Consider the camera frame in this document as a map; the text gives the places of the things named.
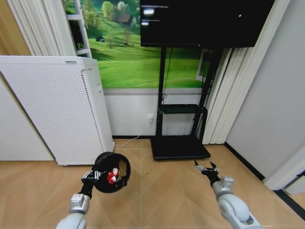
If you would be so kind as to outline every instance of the green grass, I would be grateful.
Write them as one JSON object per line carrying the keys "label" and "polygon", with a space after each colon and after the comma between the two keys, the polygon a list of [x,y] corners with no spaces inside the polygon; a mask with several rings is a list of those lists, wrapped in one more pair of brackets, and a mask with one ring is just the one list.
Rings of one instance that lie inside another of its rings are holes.
{"label": "green grass", "polygon": [[[124,45],[124,26],[100,18],[101,25],[88,31],[92,57],[98,60],[104,88],[157,88],[159,84],[160,48],[141,47],[137,32],[130,33],[129,46]],[[107,35],[113,36],[109,48]],[[96,36],[106,42],[96,42]],[[170,49],[167,50],[165,78]],[[196,72],[200,50],[174,49],[167,88],[198,88]]]}

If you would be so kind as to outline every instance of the electrical outlet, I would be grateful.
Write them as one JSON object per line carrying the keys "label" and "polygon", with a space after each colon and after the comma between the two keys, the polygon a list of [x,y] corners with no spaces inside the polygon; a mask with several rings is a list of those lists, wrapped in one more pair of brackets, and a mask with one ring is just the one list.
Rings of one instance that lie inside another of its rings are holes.
{"label": "electrical outlet", "polygon": [[149,124],[153,123],[153,114],[147,114],[147,120]]}

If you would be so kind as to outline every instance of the wall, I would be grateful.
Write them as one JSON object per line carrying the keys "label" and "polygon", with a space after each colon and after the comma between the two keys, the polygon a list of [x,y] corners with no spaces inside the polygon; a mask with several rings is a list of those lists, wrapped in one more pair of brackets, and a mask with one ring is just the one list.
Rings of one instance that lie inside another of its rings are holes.
{"label": "wall", "polygon": [[[166,104],[197,104],[199,95],[168,95]],[[112,135],[155,135],[158,95],[107,95],[106,104]],[[148,127],[147,114],[154,114],[154,123]],[[165,114],[164,135],[188,135],[193,114]]]}
{"label": "wall", "polygon": [[304,21],[291,1],[226,140],[265,177],[305,144]]}
{"label": "wall", "polygon": [[[0,55],[30,55],[5,0],[0,1]],[[53,160],[0,73],[0,160]]]}
{"label": "wall", "polygon": [[0,55],[30,55],[6,0],[0,1]]}

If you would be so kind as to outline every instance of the tv stand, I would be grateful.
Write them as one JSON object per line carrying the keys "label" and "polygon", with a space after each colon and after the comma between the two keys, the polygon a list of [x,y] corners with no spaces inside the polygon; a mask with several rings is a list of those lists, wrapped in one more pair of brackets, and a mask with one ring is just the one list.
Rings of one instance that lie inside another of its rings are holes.
{"label": "tv stand", "polygon": [[[207,119],[207,109],[204,102],[207,98],[211,80],[216,73],[223,49],[214,49],[210,60],[210,67],[202,89],[199,104],[162,104],[166,47],[161,49],[160,78],[158,91],[158,111],[156,135],[151,138],[153,158],[163,159],[196,159],[211,157],[203,146],[203,134]],[[162,135],[163,114],[195,114],[190,135]],[[200,116],[202,124],[199,138],[196,136]]]}

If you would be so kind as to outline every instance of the white air purifier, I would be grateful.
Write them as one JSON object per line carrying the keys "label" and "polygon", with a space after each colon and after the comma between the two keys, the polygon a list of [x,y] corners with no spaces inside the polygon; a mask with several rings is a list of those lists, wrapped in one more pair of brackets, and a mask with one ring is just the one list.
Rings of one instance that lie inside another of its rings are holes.
{"label": "white air purifier", "polygon": [[0,56],[0,71],[59,165],[91,165],[113,151],[96,60]]}

